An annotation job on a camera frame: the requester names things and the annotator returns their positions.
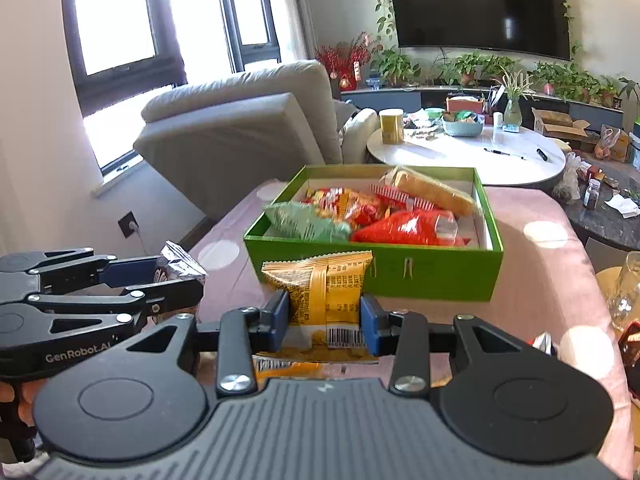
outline spice bottle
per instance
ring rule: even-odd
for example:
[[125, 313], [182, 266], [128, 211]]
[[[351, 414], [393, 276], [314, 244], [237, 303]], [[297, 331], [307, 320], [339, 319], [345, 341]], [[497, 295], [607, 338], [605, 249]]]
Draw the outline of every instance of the spice bottle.
[[600, 181], [592, 178], [589, 181], [589, 187], [587, 191], [584, 193], [584, 206], [587, 209], [596, 209], [596, 203], [598, 201], [598, 197], [600, 196]]

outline marker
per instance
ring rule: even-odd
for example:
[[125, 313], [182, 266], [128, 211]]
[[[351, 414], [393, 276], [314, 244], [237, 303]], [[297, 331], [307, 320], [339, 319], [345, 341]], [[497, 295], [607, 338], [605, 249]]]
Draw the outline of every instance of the marker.
[[513, 153], [499, 152], [498, 150], [490, 150], [489, 148], [485, 148], [484, 150], [486, 152], [489, 152], [489, 153], [497, 153], [498, 155], [507, 155], [507, 156], [517, 156], [518, 158], [521, 158], [522, 160], [527, 160], [523, 156], [513, 155]]

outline electrical outlet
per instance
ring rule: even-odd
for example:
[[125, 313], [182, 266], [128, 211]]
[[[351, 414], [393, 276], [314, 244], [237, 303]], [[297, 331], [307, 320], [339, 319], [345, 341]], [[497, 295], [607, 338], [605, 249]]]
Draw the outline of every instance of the electrical outlet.
[[129, 227], [129, 224], [131, 222], [135, 223], [136, 225], [140, 225], [138, 224], [136, 217], [133, 216], [133, 212], [131, 211], [129, 211], [120, 220], [118, 220], [118, 225], [120, 226], [120, 230], [122, 231], [122, 234], [125, 238], [129, 238], [135, 232], [132, 231], [132, 229]]

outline white round table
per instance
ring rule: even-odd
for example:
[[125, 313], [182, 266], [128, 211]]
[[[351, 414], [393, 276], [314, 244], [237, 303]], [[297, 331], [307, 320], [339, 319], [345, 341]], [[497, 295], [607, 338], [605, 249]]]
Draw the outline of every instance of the white round table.
[[[378, 130], [369, 137], [367, 149], [390, 166], [476, 168], [485, 186], [533, 186], [564, 170], [564, 154], [556, 143], [526, 128], [512, 134], [486, 126], [478, 137], [438, 134], [428, 140], [409, 137], [408, 132], [405, 130], [402, 144], [383, 144], [382, 131]], [[510, 155], [491, 153], [485, 148]], [[546, 162], [536, 152], [538, 149], [548, 157]]]

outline silver snack bag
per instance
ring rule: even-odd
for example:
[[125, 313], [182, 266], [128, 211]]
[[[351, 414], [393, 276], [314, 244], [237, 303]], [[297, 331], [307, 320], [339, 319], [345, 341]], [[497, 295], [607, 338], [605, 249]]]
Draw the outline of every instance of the silver snack bag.
[[[154, 273], [154, 283], [167, 282], [169, 280], [180, 280], [196, 277], [204, 286], [207, 278], [207, 271], [180, 245], [173, 242], [167, 242], [162, 249], [158, 260], [156, 261], [156, 272]], [[174, 310], [166, 312], [160, 316], [154, 316], [156, 323], [163, 322], [171, 316], [175, 316], [180, 312], [193, 314], [198, 319], [198, 308], [200, 304], [182, 310]]]

